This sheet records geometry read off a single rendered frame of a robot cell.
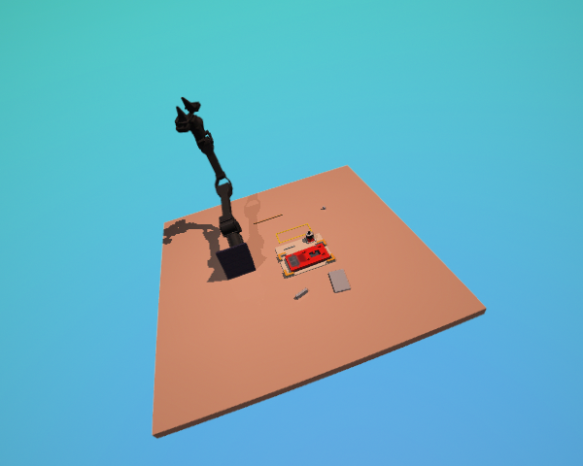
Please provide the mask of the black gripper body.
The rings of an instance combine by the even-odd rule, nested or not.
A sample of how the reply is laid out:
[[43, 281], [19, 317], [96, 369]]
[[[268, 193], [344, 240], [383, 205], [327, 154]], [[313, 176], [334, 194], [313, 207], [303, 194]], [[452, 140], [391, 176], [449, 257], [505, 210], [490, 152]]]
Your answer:
[[201, 128], [201, 122], [197, 121], [197, 115], [195, 115], [195, 112], [199, 112], [201, 104], [199, 101], [196, 102], [192, 102], [192, 103], [196, 103], [197, 106], [195, 109], [187, 109], [189, 111], [189, 113], [187, 114], [187, 116], [190, 118], [189, 123], [187, 124], [178, 124], [177, 127], [175, 128], [177, 130], [177, 132], [179, 133], [185, 133], [185, 132], [197, 132], [200, 128]]

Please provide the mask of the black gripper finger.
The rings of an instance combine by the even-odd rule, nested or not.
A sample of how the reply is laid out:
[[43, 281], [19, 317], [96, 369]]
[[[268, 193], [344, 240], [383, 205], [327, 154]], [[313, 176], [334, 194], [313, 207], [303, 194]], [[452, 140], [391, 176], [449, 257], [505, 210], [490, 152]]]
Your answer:
[[182, 102], [185, 104], [185, 109], [195, 109], [197, 104], [192, 103], [190, 101], [188, 101], [187, 99], [185, 99], [184, 97], [181, 97]]
[[176, 110], [179, 118], [177, 124], [189, 123], [190, 118], [183, 112], [183, 110], [180, 107], [176, 107]]

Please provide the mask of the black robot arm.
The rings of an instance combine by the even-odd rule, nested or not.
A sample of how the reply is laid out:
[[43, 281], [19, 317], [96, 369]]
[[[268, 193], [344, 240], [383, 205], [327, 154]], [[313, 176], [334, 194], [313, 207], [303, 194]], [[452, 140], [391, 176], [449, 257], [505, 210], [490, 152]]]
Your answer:
[[[219, 228], [223, 237], [227, 238], [229, 247], [234, 247], [244, 243], [241, 226], [233, 217], [230, 205], [230, 196], [232, 195], [231, 181], [226, 177], [219, 160], [214, 152], [214, 140], [209, 130], [204, 129], [203, 120], [201, 117], [196, 118], [201, 122], [201, 128], [197, 132], [191, 132], [197, 143], [198, 148], [207, 156], [211, 166], [215, 171], [215, 190], [221, 198], [222, 216], [219, 216]], [[206, 136], [208, 134], [208, 136]], [[219, 184], [219, 180], [226, 178], [228, 183]]]

